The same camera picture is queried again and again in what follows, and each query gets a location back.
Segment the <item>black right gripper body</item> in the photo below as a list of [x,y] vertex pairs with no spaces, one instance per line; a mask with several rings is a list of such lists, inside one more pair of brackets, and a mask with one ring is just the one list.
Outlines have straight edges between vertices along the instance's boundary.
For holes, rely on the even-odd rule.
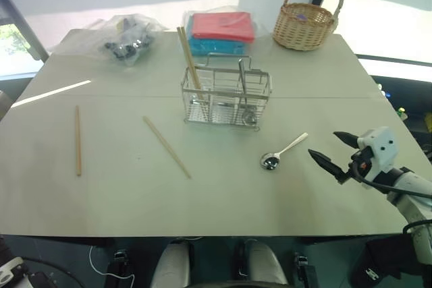
[[348,164],[351,176],[356,179],[357,176],[366,178],[371,170],[373,158],[373,151],[369,146],[360,149],[351,156],[352,162]]

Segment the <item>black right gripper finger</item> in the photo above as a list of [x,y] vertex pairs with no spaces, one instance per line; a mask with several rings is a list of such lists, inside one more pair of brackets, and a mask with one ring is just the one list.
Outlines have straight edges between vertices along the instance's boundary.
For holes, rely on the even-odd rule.
[[334,164],[328,156],[312,149],[308,149],[308,153],[318,166],[333,175],[339,184],[345,183],[350,178],[350,174]]
[[355,136],[354,134],[351,134],[349,132],[340,132],[340,131],[334,132],[333,134],[346,145],[352,148],[359,148],[358,136]]

